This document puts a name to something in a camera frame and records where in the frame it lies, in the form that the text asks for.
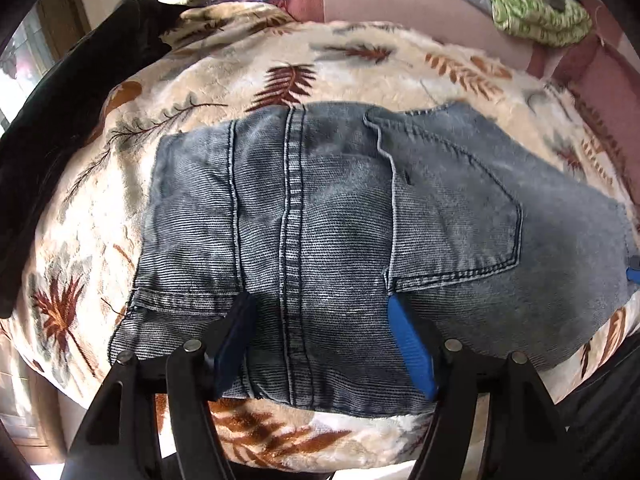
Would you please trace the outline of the grey washed denim pants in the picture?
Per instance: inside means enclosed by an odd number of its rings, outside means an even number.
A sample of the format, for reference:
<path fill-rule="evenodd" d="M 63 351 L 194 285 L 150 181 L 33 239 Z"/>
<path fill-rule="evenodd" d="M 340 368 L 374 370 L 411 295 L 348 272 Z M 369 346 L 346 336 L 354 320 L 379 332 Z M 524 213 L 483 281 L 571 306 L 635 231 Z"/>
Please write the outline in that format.
<path fill-rule="evenodd" d="M 108 351 L 174 351 L 242 292 L 227 392 L 357 417 L 420 414 L 397 295 L 476 352 L 572 356 L 631 298 L 625 207 L 472 107 L 270 106 L 160 140 L 127 314 Z"/>

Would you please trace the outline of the black garment pile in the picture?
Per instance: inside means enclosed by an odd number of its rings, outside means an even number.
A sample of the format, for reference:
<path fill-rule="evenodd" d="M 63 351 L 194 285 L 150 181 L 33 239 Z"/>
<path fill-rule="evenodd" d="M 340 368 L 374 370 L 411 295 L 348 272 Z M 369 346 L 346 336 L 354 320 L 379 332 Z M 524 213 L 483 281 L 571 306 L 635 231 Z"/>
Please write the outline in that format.
<path fill-rule="evenodd" d="M 186 10 L 122 0 L 51 68 L 1 138 L 1 315 L 9 318 L 43 208 L 118 84 L 166 55 L 160 38 Z"/>

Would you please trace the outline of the green white patterned quilt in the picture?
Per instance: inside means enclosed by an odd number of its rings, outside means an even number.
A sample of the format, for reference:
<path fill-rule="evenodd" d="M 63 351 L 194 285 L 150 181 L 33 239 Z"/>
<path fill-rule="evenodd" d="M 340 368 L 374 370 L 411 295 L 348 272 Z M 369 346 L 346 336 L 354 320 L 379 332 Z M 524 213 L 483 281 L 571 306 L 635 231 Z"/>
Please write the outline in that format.
<path fill-rule="evenodd" d="M 592 21 L 577 0 L 490 0 L 498 29 L 549 47 L 577 44 L 591 32 Z"/>

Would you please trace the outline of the cream leaf pattern fleece blanket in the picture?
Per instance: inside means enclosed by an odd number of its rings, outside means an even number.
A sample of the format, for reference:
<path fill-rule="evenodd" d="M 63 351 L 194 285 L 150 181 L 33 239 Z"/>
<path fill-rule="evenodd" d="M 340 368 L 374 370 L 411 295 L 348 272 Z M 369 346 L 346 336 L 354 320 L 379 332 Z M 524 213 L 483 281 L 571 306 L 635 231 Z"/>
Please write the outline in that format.
<path fill-rule="evenodd" d="M 127 314 L 160 140 L 266 107 L 358 103 L 408 113 L 467 105 L 529 153 L 622 204 L 638 255 L 636 208 L 608 153 L 590 152 L 598 139 L 576 101 L 485 51 L 392 23 L 296 22 L 263 3 L 184 10 L 160 38 L 169 52 L 111 90 L 66 164 L 40 214 L 13 312 L 1 315 L 2 333 L 26 362 L 81 405 L 119 353 L 154 359 L 108 348 Z M 634 287 L 567 360 L 540 368 L 529 358 L 553 400 L 587 404 L 567 425 L 587 434 L 594 457 L 615 453 L 634 428 L 634 395 L 616 382 L 638 353 Z M 413 460 L 433 419 L 427 402 L 420 414 L 357 417 L 226 391 L 209 409 L 230 462 L 325 472 Z"/>

